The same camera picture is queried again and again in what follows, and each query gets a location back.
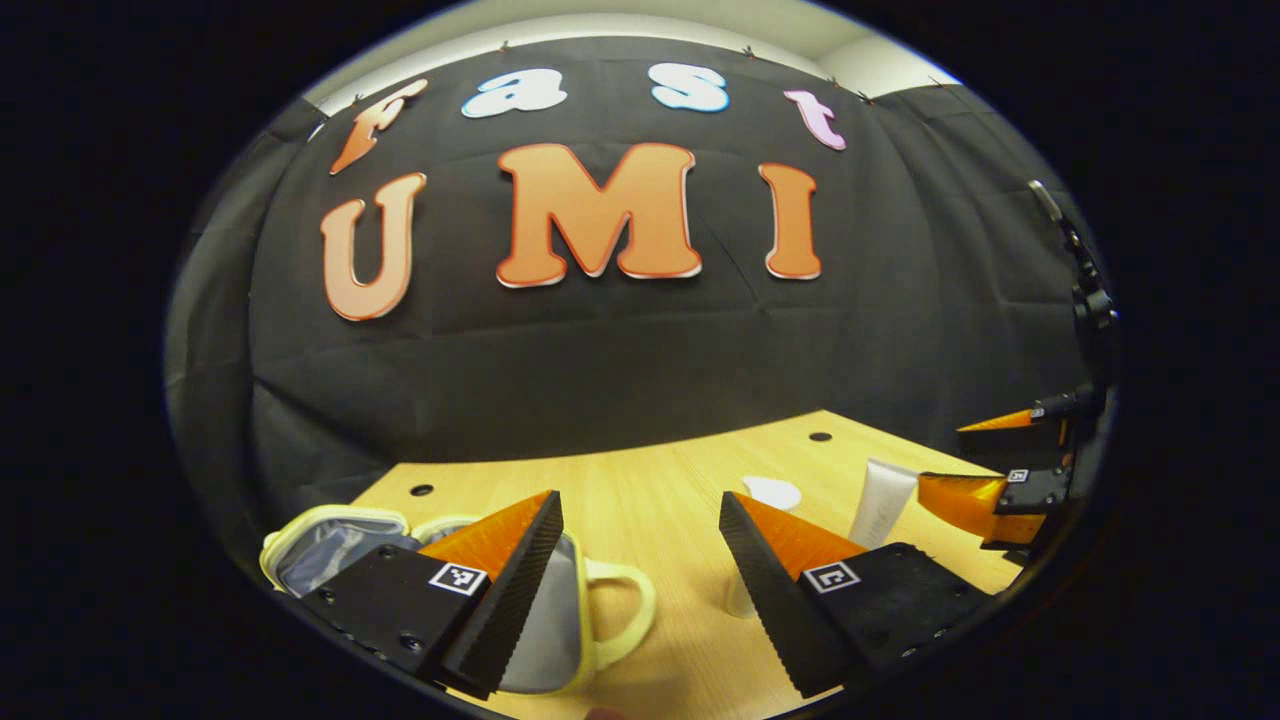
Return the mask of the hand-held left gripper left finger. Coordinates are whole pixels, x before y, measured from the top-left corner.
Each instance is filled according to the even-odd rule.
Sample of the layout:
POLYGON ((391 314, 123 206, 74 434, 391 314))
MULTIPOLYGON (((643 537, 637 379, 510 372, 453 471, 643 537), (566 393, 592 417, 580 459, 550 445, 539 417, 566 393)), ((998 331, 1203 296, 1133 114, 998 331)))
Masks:
POLYGON ((399 673, 486 700, 562 530, 561 495, 547 489, 420 550, 379 544, 300 602, 399 673))

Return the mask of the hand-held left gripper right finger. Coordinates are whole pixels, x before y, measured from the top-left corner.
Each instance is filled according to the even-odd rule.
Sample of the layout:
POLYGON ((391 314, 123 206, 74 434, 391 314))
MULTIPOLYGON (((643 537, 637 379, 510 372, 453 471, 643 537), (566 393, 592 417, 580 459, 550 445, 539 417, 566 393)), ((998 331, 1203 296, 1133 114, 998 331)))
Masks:
POLYGON ((727 491, 722 534, 765 634, 803 697, 872 688, 959 635, 991 597, 908 543, 868 550, 727 491))

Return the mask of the white pump bottle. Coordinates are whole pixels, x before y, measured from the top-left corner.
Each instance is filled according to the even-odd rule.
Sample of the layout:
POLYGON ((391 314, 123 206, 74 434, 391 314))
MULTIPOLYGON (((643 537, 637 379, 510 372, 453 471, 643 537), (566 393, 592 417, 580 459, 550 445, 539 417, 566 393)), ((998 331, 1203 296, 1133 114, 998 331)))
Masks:
MULTIPOLYGON (((774 509, 790 512, 800 505, 801 491, 788 480, 769 477, 744 477, 742 486, 748 496, 774 509)), ((733 575, 724 597, 726 611, 735 618, 755 618, 756 610, 741 575, 733 575)))

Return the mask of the white squeeze tube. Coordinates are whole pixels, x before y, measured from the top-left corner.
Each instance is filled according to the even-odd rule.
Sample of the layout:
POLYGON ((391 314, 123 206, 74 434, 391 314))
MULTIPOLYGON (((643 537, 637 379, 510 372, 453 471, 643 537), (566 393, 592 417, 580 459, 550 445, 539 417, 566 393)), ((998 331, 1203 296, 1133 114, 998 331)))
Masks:
POLYGON ((916 492, 918 477, 918 471, 869 457, 847 538, 867 550, 886 544, 916 492))

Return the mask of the pale yellow small suitcase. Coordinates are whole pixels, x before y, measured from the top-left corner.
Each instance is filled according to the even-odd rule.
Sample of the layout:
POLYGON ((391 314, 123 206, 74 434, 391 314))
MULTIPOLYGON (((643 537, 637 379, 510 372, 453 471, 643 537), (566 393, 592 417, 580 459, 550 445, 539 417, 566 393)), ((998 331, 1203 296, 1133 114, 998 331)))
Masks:
MULTIPOLYGON (((480 519, 444 516, 415 528, 393 510, 316 506, 264 541, 260 566, 278 591, 301 600, 379 544, 420 550, 480 519)), ((554 694, 584 685, 644 642, 655 611, 645 573, 588 559, 563 527, 497 692, 554 694)))

